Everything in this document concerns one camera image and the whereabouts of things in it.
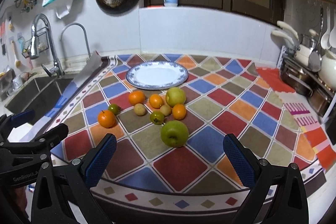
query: dish rack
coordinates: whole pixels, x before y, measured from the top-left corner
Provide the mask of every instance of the dish rack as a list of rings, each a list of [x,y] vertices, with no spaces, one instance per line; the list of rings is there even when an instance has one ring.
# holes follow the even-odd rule
[[[36,43],[39,52],[44,52],[49,49],[49,41],[47,35],[47,28],[43,27],[36,32]],[[24,58],[28,58],[30,56],[30,48],[32,45],[32,39],[29,39],[25,42],[25,45],[22,49],[22,55]]]

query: oval plate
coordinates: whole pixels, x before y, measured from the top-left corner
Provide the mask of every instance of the oval plate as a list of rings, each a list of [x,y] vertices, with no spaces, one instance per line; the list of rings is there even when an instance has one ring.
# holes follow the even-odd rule
[[[126,80],[143,90],[162,90],[181,85],[188,78],[185,67],[168,61],[145,62],[131,68]]]

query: sink basin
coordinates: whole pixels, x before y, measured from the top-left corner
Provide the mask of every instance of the sink basin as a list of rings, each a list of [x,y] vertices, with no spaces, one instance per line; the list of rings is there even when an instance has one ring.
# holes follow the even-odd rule
[[[34,125],[55,106],[65,88],[75,76],[76,74],[68,74],[59,79],[56,77],[37,77],[26,84],[6,105],[6,108],[14,114],[19,114],[28,109],[35,110],[35,117],[30,122]]]

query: faucet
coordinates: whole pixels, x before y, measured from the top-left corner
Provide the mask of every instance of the faucet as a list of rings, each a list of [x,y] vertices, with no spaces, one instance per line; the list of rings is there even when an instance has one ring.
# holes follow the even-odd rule
[[[77,23],[77,22],[73,22],[73,23],[70,23],[70,24],[66,25],[66,26],[63,28],[62,32],[61,32],[61,36],[59,37],[59,40],[62,41],[62,36],[63,36],[64,31],[65,31],[68,27],[70,27],[71,25],[78,25],[78,26],[80,26],[80,27],[83,29],[84,37],[85,37],[85,43],[86,43],[87,53],[88,53],[88,55],[89,55],[89,58],[91,58],[91,53],[90,53],[90,48],[89,48],[89,42],[87,41],[87,36],[86,36],[86,30],[85,30],[85,28],[84,28],[84,26],[83,26],[82,24],[79,24],[79,23]]]
[[[54,60],[54,66],[49,70],[46,68],[45,65],[41,65],[42,68],[44,69],[44,71],[50,76],[52,77],[55,73],[61,77],[64,75],[64,71],[62,69],[61,63],[57,57],[56,54],[56,50],[55,50],[55,44],[54,44],[54,40],[53,40],[53,35],[51,33],[51,26],[50,26],[50,22],[48,20],[48,18],[46,17],[46,15],[44,14],[38,14],[34,21],[33,24],[31,25],[31,49],[30,49],[30,58],[31,59],[36,59],[39,57],[39,48],[38,48],[38,35],[36,34],[37,32],[37,23],[39,20],[42,20],[46,26],[47,29],[47,36],[48,36],[48,42],[49,42],[49,46],[50,46],[50,50],[51,50],[51,54]]]

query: orange fruit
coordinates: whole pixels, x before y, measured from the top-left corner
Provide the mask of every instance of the orange fruit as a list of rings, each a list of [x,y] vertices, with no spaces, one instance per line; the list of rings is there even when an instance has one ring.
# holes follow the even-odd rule
[[[153,108],[160,108],[161,106],[163,106],[163,99],[160,95],[153,94],[149,97],[149,104]]]
[[[102,127],[110,128],[114,125],[115,121],[115,115],[109,110],[102,110],[98,114],[98,122]]]
[[[182,120],[184,119],[185,115],[187,114],[187,110],[185,109],[185,106],[182,104],[176,104],[173,107],[173,117],[175,120]]]
[[[128,101],[135,106],[136,104],[143,104],[146,97],[145,94],[141,90],[135,90],[131,92],[128,96]]]

